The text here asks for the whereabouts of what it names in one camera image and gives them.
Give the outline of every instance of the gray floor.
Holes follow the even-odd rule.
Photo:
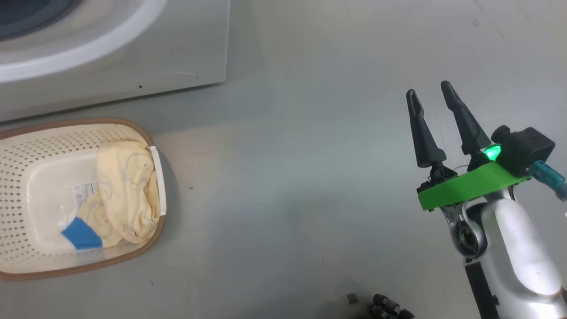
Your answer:
[[[349,318],[381,292],[419,318],[478,318],[439,211],[422,212],[405,92],[468,162],[439,83],[490,134],[534,126],[567,173],[565,2],[234,0],[227,81],[10,123],[118,116],[165,157],[168,225],[147,254],[0,284],[5,318]],[[520,186],[567,278],[567,209]]]

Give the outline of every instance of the green light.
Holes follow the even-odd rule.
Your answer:
[[[500,147],[500,145],[492,145],[484,150],[484,154],[486,154],[489,160],[495,161],[498,155],[500,155],[501,150],[502,148]]]

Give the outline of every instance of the laundry basket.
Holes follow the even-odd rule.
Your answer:
[[[160,202],[157,229],[145,244],[122,240],[113,247],[74,250],[61,231],[80,208],[81,191],[96,183],[97,148],[116,141],[140,142],[151,151]],[[0,279],[64,276],[137,257],[157,242],[165,213],[158,151],[135,123],[82,119],[0,132]]]

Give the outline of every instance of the brown basket rim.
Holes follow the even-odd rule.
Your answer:
[[[100,117],[95,119],[75,119],[75,120],[65,120],[65,121],[58,121],[55,123],[49,124],[42,124],[42,125],[34,125],[30,127],[24,128],[17,128],[5,132],[0,132],[0,140],[4,140],[9,137],[14,137],[18,135],[24,135],[28,133],[38,132],[38,131],[45,131],[47,129],[53,128],[61,128],[61,127],[71,127],[71,126],[78,126],[78,125],[91,125],[91,124],[117,124],[117,125],[124,125],[127,126],[136,132],[138,132],[144,140],[146,140],[148,146],[155,146],[154,140],[151,136],[138,124],[116,117]],[[58,270],[50,270],[50,271],[40,271],[40,272],[27,272],[23,274],[11,274],[9,272],[2,272],[0,271],[0,280],[12,280],[12,281],[26,281],[26,280],[36,280],[36,279],[46,279],[46,278],[55,278],[55,277],[62,277],[68,276],[73,274],[79,274],[81,272],[87,272],[91,270],[96,270],[104,267],[108,267],[111,265],[115,265],[117,263],[125,262],[129,259],[138,257],[143,253],[147,252],[150,248],[152,248],[155,243],[158,241],[159,237],[163,233],[163,229],[166,225],[166,217],[161,216],[159,218],[158,226],[155,230],[154,235],[150,238],[150,240],[143,245],[142,247],[127,253],[122,256],[114,257],[111,259],[107,259],[105,261],[91,263],[88,265],[65,268],[65,269],[58,269]]]

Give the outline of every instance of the perforated basket wall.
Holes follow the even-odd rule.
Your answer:
[[[139,125],[123,119],[64,121],[0,133],[0,279],[29,280],[90,271],[141,255],[155,244],[165,216],[161,216],[154,236],[145,244],[122,241],[105,249],[49,254],[29,237],[22,184],[26,169],[46,158],[96,149],[115,141],[154,145]]]

